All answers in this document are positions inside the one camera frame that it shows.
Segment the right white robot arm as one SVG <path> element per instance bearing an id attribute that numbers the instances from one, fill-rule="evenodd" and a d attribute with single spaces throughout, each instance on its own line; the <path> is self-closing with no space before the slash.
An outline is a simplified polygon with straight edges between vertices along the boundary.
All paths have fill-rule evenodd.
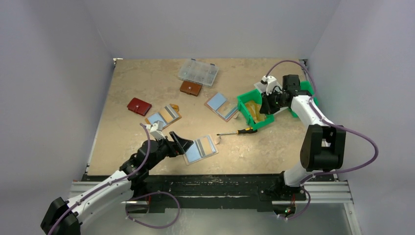
<path id="1" fill-rule="evenodd" d="M 307 128 L 300 149 L 300 160 L 283 173 L 288 187 L 299 187 L 317 173 L 339 169 L 344 161 L 346 132 L 327 120 L 318 109 L 312 94 L 302 89 L 298 75 L 285 75 L 282 86 L 273 76 L 264 76 L 260 113 L 271 115 L 281 108 L 292 110 Z"/>

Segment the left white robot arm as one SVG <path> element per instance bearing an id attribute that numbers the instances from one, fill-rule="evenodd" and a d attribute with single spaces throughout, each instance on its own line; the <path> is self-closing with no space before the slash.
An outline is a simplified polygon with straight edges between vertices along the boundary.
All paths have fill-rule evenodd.
<path id="1" fill-rule="evenodd" d="M 133 197 L 135 187 L 149 175 L 149 171 L 164 158 L 174 158 L 194 144 L 171 131 L 159 140 L 147 139 L 136 153 L 107 179 L 78 196 L 51 202 L 40 227 L 47 235 L 79 235 L 95 218 L 110 207 Z"/>

